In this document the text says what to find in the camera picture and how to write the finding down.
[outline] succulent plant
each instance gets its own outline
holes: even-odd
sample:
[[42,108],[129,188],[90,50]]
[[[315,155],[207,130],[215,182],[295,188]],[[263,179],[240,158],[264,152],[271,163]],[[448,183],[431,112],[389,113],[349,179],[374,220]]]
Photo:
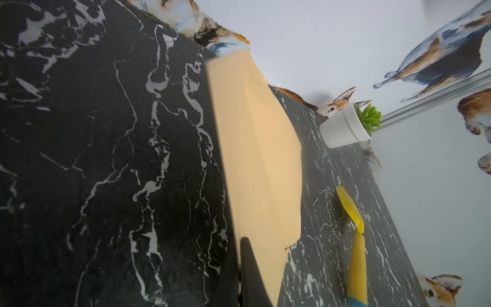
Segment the succulent plant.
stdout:
[[377,111],[375,106],[369,104],[363,112],[358,106],[356,106],[356,113],[361,121],[361,124],[367,132],[374,132],[380,127],[380,121],[382,120],[382,113]]

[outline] black marble countertop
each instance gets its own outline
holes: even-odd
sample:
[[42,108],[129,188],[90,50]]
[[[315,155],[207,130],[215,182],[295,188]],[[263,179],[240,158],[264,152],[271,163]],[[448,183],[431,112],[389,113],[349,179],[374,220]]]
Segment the black marble countertop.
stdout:
[[[232,238],[214,55],[118,0],[3,1],[0,26],[0,306],[206,305]],[[360,147],[274,93],[307,161],[278,306],[347,305],[336,185],[366,221],[369,305],[425,306]]]

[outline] tan paper sheet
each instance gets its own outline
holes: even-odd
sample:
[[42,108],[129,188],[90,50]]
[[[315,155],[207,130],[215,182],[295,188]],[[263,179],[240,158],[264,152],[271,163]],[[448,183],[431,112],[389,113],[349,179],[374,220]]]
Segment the tan paper sheet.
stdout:
[[206,70],[236,246],[250,239],[276,305],[285,248],[300,238],[300,142],[248,50],[213,59]]

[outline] spatula handle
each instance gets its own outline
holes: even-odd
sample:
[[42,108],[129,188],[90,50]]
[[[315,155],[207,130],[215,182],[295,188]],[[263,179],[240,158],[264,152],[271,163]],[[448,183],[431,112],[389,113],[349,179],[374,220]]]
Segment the spatula handle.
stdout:
[[347,296],[350,305],[354,307],[366,307],[368,304],[365,237],[358,231],[355,231],[353,238]]

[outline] dog illustration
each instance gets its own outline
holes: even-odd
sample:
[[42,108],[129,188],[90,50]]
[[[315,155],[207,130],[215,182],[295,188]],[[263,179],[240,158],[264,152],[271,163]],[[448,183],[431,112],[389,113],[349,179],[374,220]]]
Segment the dog illustration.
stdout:
[[217,55],[249,49],[249,41],[220,26],[194,0],[126,0]]
[[[464,117],[467,130],[475,135],[484,131],[484,136],[491,144],[491,88],[463,98],[457,109]],[[477,164],[491,175],[491,152],[479,159]]]
[[427,278],[418,276],[429,307],[456,307],[455,295],[462,287],[463,280],[457,275],[439,275]]
[[401,100],[405,102],[467,78],[481,65],[479,49],[490,29],[491,0],[484,0],[426,38],[406,56],[397,71],[388,72],[387,80],[373,88],[396,80],[427,85]]
[[[289,96],[290,98],[293,98],[294,100],[300,102],[301,104],[308,106],[309,108],[311,108],[315,112],[317,112],[320,115],[325,116],[327,118],[329,118],[330,116],[333,116],[336,112],[342,110],[345,106],[347,106],[348,103],[350,103],[351,95],[353,95],[353,93],[356,90],[356,86],[352,87],[349,90],[342,93],[341,95],[339,95],[339,97],[336,98],[332,103],[329,103],[329,104],[324,103],[323,105],[318,107],[315,105],[311,105],[310,103],[307,103],[305,100],[302,99],[302,97],[300,97],[298,94],[296,94],[290,90],[287,90],[287,89],[281,88],[281,87],[276,87],[276,86],[274,86],[273,88],[276,90],[279,90],[283,94],[286,94],[287,96]],[[370,102],[371,102],[371,100],[366,100],[366,101],[357,102],[356,104],[359,107],[362,107],[362,106],[364,106]]]

